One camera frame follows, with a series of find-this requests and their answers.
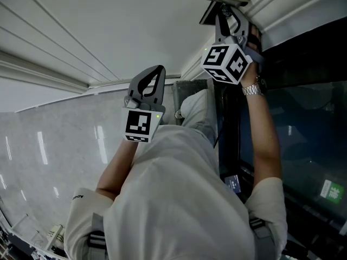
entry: glass panel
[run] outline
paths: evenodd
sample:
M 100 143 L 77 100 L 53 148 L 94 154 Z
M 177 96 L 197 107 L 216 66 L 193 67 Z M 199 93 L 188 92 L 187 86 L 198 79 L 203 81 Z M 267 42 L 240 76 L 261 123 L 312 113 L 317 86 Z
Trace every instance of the glass panel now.
M 270 90 L 281 145 L 284 184 L 333 217 L 347 219 L 347 82 Z M 253 165 L 246 103 L 241 159 Z

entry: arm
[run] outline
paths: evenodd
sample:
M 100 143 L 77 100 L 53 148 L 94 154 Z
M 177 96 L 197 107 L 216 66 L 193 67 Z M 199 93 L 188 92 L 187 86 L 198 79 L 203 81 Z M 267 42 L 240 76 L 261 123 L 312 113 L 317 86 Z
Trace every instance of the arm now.
M 252 34 L 259 38 L 253 26 Z M 241 80 L 242 87 L 256 83 L 256 64 L 252 63 Z M 254 150 L 254 187 L 265 178 L 281 178 L 280 146 L 266 99 L 263 95 L 247 95 L 250 129 Z
M 123 140 L 113 159 L 102 173 L 96 193 L 114 200 L 128 176 L 138 142 Z

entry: green sticker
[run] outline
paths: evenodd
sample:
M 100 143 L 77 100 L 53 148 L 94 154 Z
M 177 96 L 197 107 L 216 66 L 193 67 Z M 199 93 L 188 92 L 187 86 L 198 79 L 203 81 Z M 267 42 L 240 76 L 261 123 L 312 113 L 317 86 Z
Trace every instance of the green sticker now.
M 342 199 L 343 191 L 343 186 L 338 185 L 330 180 L 326 180 L 324 182 L 320 195 L 326 198 L 327 200 L 330 200 L 331 202 L 338 204 Z

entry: pant leg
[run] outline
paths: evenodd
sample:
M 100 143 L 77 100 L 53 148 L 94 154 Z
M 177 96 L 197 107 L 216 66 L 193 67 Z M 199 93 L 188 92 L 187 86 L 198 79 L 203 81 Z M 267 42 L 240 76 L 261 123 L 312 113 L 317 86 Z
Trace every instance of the pant leg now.
M 216 141 L 217 116 L 213 93 L 203 89 L 188 96 L 181 105 L 181 115 L 184 117 L 182 126 L 201 131 L 213 145 Z

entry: person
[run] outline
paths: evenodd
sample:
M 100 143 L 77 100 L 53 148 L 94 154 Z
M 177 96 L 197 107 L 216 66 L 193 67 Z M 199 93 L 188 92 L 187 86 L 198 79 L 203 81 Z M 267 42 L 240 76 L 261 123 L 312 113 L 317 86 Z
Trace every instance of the person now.
M 251 33 L 259 38 L 256 27 Z M 256 83 L 256 70 L 252 63 L 243 88 Z M 265 97 L 247 95 L 247 102 L 254 187 L 245 204 L 219 177 L 214 97 L 202 90 L 182 103 L 182 126 L 159 126 L 150 144 L 123 140 L 97 189 L 75 192 L 68 257 L 255 259 L 252 217 L 271 224 L 279 257 L 287 238 L 279 141 Z

